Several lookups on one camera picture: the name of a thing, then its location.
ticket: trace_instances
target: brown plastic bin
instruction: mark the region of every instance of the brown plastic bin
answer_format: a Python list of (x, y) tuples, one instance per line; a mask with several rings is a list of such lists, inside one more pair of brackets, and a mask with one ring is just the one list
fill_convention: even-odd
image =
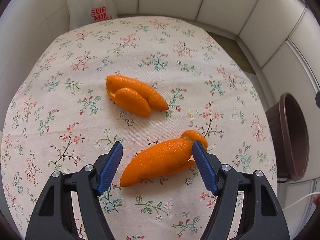
[(306, 173), (309, 160), (307, 124), (297, 100), (290, 93), (281, 95), (266, 111), (276, 153), (277, 176), (297, 181)]

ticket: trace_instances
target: floral tablecloth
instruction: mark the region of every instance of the floral tablecloth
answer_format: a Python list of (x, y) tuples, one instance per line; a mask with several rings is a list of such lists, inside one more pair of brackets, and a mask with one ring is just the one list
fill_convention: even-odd
[[(149, 84), (169, 110), (143, 118), (113, 104), (105, 77), (114, 74)], [(59, 36), (17, 91), (5, 120), (1, 172), (20, 233), (25, 236), (53, 171), (76, 172), (120, 141), (123, 159), (100, 198), (116, 239), (199, 239), (216, 198), (196, 167), (119, 186), (125, 166), (142, 149), (188, 129), (201, 132), (208, 152), (222, 163), (249, 173), (262, 170), (276, 191), (275, 153), (259, 96), (203, 29), (173, 18), (135, 17)], [(242, 199), (239, 192), (230, 237), (237, 231)], [(77, 203), (74, 210), (79, 235), (86, 239)]]

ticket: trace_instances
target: orange peel piece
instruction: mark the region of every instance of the orange peel piece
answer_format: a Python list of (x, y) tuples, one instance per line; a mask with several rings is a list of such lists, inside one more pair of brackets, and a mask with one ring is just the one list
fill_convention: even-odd
[(124, 169), (120, 185), (128, 187), (141, 179), (152, 179), (171, 175), (192, 167), (195, 161), (189, 160), (192, 155), (192, 144), (199, 140), (207, 150), (208, 142), (197, 131), (185, 131), (180, 138), (153, 145), (135, 156)]
[(107, 76), (106, 89), (117, 105), (143, 117), (151, 115), (151, 108), (159, 111), (169, 109), (167, 102), (155, 89), (133, 78)]

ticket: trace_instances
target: white plastic bag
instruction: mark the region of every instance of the white plastic bag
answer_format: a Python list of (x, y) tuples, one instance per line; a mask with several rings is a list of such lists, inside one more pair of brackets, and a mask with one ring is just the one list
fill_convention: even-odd
[(67, 0), (70, 30), (104, 20), (117, 18), (112, 0)]

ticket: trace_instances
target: silver bolt head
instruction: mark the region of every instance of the silver bolt head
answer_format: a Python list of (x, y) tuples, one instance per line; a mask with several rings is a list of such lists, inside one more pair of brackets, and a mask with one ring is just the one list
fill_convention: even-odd
[(230, 171), (230, 170), (231, 170), (231, 167), (230, 167), (230, 165), (228, 165), (228, 164), (223, 164), (223, 165), (222, 165), (222, 169), (223, 169), (224, 171)]
[(59, 177), (60, 176), (60, 172), (59, 171), (54, 171), (52, 173), (52, 177), (56, 178), (56, 177)]
[(93, 165), (89, 164), (87, 166), (84, 167), (85, 171), (92, 171), (93, 170)]
[(258, 177), (262, 177), (263, 176), (263, 172), (262, 171), (257, 170), (255, 173), (256, 173), (256, 175)]

